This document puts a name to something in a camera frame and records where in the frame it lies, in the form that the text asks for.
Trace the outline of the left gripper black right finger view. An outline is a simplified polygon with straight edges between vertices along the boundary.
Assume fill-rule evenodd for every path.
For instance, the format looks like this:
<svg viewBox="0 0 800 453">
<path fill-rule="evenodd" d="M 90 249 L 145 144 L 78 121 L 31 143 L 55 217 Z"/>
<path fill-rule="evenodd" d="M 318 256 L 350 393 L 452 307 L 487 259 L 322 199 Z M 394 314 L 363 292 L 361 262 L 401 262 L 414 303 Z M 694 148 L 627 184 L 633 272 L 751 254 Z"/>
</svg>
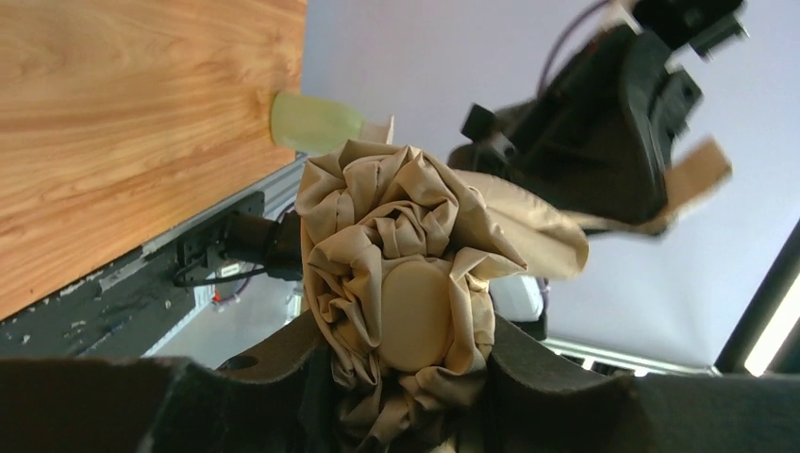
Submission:
<svg viewBox="0 0 800 453">
<path fill-rule="evenodd" d="M 487 452 L 796 452 L 796 377 L 606 377 L 502 317 L 484 396 Z"/>
</svg>

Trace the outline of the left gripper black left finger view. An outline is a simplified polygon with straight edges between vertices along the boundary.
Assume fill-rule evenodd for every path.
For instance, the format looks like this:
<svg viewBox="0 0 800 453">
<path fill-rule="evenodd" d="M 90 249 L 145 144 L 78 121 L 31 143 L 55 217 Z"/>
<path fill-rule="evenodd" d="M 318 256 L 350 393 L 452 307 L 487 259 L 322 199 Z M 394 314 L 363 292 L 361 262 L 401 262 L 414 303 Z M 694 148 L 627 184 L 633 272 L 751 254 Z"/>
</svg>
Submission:
<svg viewBox="0 0 800 453">
<path fill-rule="evenodd" d="M 305 312 L 220 371 L 188 358 L 4 359 L 5 452 L 333 452 L 328 352 Z"/>
</svg>

